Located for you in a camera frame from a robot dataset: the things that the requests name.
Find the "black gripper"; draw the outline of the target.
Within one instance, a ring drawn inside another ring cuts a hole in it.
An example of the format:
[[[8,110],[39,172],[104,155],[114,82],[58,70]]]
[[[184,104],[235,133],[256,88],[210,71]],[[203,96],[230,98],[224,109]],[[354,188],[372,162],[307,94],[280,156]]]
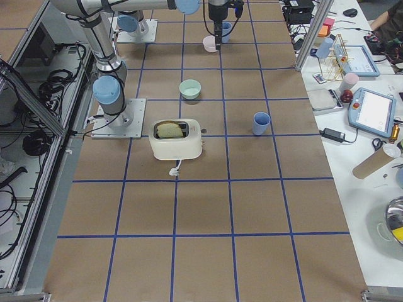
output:
[[[228,17],[228,7],[228,0],[208,0],[208,17],[213,21],[216,50],[221,49],[222,23]]]

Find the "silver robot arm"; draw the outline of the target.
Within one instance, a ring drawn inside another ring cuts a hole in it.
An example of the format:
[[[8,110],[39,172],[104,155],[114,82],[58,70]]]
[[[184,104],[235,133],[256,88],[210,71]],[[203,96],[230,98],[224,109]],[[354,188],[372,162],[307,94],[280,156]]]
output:
[[[136,14],[117,14],[108,20],[112,26],[112,38],[117,43],[144,44],[154,43],[156,40],[158,20],[140,20]]]
[[[127,108],[124,96],[127,68],[113,48],[101,12],[129,17],[136,31],[137,17],[142,16],[143,10],[178,9],[183,14],[193,14],[200,6],[199,1],[52,1],[52,4],[67,19],[78,22],[88,40],[100,72],[100,78],[93,84],[93,93],[108,126],[130,124],[133,111]]]

